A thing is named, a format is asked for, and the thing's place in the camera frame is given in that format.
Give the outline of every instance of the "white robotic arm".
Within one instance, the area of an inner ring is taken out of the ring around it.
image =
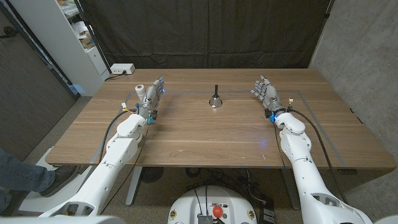
[[[372,223],[365,213],[345,204],[327,189],[311,157],[312,144],[304,132],[305,125],[282,107],[275,88],[269,80],[261,78],[262,82],[256,82],[256,91],[252,90],[252,93],[270,112],[271,121],[282,129],[280,145],[293,166],[304,223]]]
[[[40,217],[56,215],[95,216],[102,209],[122,167],[136,154],[142,139],[141,131],[157,114],[160,97],[164,92],[163,77],[158,78],[146,91],[136,114],[132,114],[117,127],[117,133],[108,141],[106,154],[81,189],[72,198]]]

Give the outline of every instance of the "bell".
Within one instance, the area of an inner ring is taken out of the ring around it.
[[[220,106],[223,104],[222,100],[220,99],[220,96],[217,94],[218,85],[215,86],[215,89],[216,89],[216,90],[215,90],[215,92],[214,92],[214,95],[211,97],[211,99],[210,99],[210,101],[209,101],[209,105],[210,105],[212,108],[220,107]]]

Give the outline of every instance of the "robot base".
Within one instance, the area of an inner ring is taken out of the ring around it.
[[[219,217],[222,222],[218,223],[257,223],[252,205],[233,190],[214,185],[208,185],[207,190],[206,186],[198,187],[195,190],[188,191],[174,202],[170,209],[168,224],[217,223],[217,221],[199,222],[198,217],[202,215],[212,216],[213,220]]]

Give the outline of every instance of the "dark backdrop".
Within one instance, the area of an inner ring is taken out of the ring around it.
[[[307,68],[329,0],[81,0],[109,64]]]

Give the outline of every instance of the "jeans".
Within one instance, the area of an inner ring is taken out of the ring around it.
[[[41,166],[21,163],[0,147],[0,187],[11,190],[42,192],[54,182],[55,172]],[[0,190],[0,213],[11,201],[11,195]]]

